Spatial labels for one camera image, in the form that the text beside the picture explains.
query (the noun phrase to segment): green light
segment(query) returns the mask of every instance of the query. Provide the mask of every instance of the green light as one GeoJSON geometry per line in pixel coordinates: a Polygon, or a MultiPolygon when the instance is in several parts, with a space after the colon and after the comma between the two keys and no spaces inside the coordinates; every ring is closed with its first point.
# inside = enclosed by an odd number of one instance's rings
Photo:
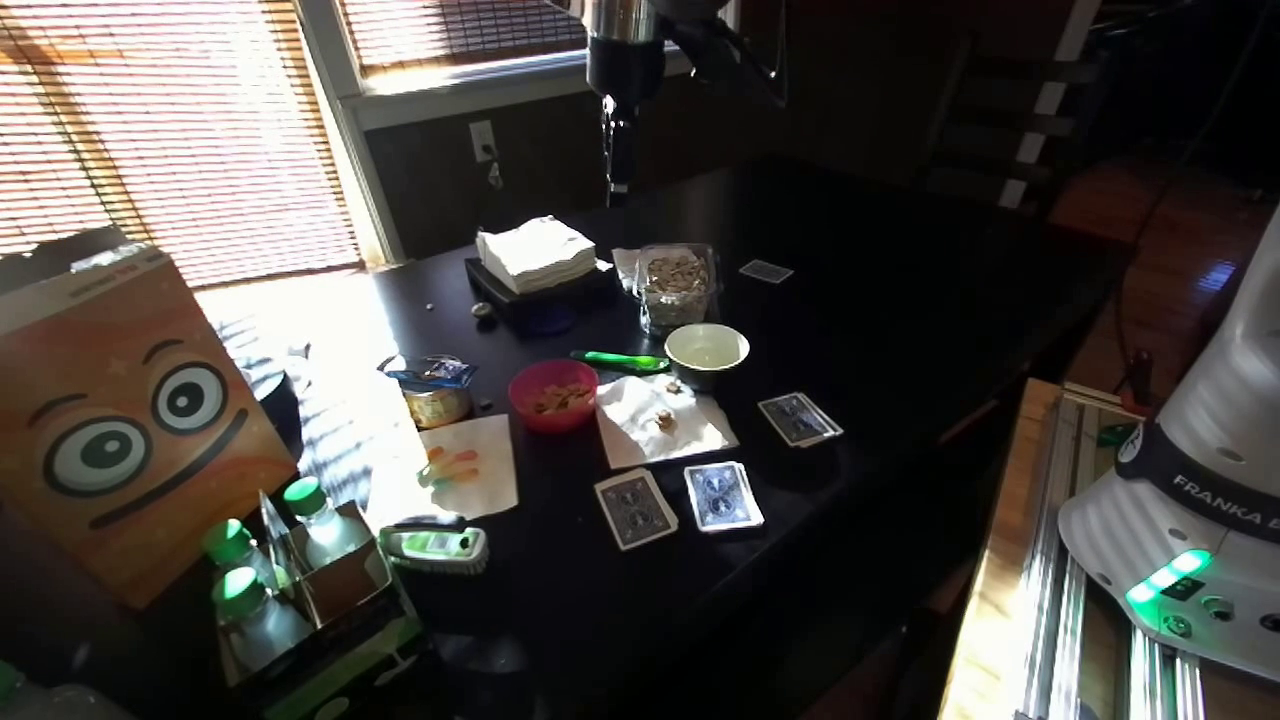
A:
{"type": "Polygon", "coordinates": [[[1186,575],[1196,575],[1211,564],[1207,547],[1190,547],[1173,564],[1158,566],[1149,578],[1129,587],[1129,602],[1151,602],[1165,587],[1173,587],[1186,575]]]}
{"type": "Polygon", "coordinates": [[[1202,566],[1207,566],[1211,564],[1211,551],[1207,547],[1190,547],[1190,551],[1180,551],[1175,558],[1173,558],[1173,566],[1180,572],[1180,575],[1194,575],[1194,572],[1202,572],[1202,566]]]}
{"type": "Polygon", "coordinates": [[[1167,587],[1167,585],[1175,585],[1186,572],[1175,572],[1175,566],[1158,566],[1158,575],[1149,578],[1149,585],[1158,585],[1158,587],[1167,587]]]}
{"type": "Polygon", "coordinates": [[[1158,585],[1136,585],[1136,587],[1129,592],[1129,602],[1149,602],[1149,599],[1158,599],[1158,585]]]}

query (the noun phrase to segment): bottle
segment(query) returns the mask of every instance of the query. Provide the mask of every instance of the bottle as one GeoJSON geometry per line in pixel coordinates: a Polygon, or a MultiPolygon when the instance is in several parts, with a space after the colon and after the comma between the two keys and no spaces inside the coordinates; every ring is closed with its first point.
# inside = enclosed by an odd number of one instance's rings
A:
{"type": "Polygon", "coordinates": [[[33,685],[15,663],[0,658],[0,715],[5,720],[131,720],[121,703],[90,685],[33,685]]]}
{"type": "Polygon", "coordinates": [[[315,566],[326,566],[326,564],[331,564],[372,539],[357,516],[328,504],[326,482],[315,476],[291,479],[284,488],[284,504],[306,525],[309,572],[315,572],[315,566]]]}
{"type": "Polygon", "coordinates": [[[256,566],[248,564],[230,566],[212,585],[212,602],[225,641],[248,675],[313,637],[306,611],[282,596],[268,596],[268,587],[256,578],[256,566]]]}
{"type": "Polygon", "coordinates": [[[236,516],[225,516],[225,518],[216,518],[208,528],[206,557],[220,572],[244,566],[244,564],[256,566],[256,575],[268,587],[268,596],[275,596],[290,585],[284,566],[272,564],[272,557],[261,547],[254,528],[244,518],[236,518],[236,516]]]}

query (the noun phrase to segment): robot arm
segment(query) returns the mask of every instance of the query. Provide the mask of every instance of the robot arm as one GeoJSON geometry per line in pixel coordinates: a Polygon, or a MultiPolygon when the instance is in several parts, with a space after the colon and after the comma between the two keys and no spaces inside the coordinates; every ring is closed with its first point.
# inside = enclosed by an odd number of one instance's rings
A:
{"type": "Polygon", "coordinates": [[[663,81],[663,43],[671,41],[698,73],[745,66],[783,105],[781,76],[745,46],[720,20],[727,0],[551,0],[588,31],[588,84],[599,93],[599,138],[610,201],[625,201],[638,162],[639,105],[663,81]]]}

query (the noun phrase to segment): white plate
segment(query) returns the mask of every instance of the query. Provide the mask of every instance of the white plate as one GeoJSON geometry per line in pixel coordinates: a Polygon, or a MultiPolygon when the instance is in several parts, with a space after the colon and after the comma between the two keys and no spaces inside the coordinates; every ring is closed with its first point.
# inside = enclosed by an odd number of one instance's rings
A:
{"type": "Polygon", "coordinates": [[[663,353],[694,371],[727,371],[752,355],[752,341],[727,322],[685,322],[663,353]]]}

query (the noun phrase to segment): paper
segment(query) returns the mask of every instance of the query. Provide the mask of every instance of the paper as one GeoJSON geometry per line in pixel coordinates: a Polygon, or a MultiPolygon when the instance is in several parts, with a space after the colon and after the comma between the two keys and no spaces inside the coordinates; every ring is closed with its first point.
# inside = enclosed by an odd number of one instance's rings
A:
{"type": "Polygon", "coordinates": [[[610,467],[735,449],[720,404],[712,397],[698,397],[671,371],[599,384],[598,423],[610,467]]]}
{"type": "Polygon", "coordinates": [[[477,255],[513,292],[541,292],[598,267],[598,244],[555,214],[525,218],[513,232],[477,232],[477,255]]]}
{"type": "Polygon", "coordinates": [[[370,492],[376,528],[435,516],[477,518],[522,504],[508,415],[422,432],[418,471],[380,476],[370,492]]]}

